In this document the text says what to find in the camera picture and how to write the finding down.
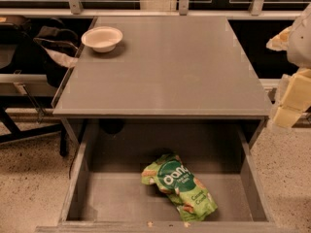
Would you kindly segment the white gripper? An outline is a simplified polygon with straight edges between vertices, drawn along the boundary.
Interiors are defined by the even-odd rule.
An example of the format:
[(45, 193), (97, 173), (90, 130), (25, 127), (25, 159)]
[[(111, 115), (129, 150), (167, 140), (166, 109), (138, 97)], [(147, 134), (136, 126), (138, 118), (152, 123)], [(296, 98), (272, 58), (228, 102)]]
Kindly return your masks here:
[[(276, 51), (287, 50), (287, 58), (292, 64), (311, 68), (311, 4), (295, 19), (292, 27), (271, 38), (266, 47)], [(280, 127), (293, 127), (310, 107), (311, 70), (299, 69), (289, 78), (273, 122)]]

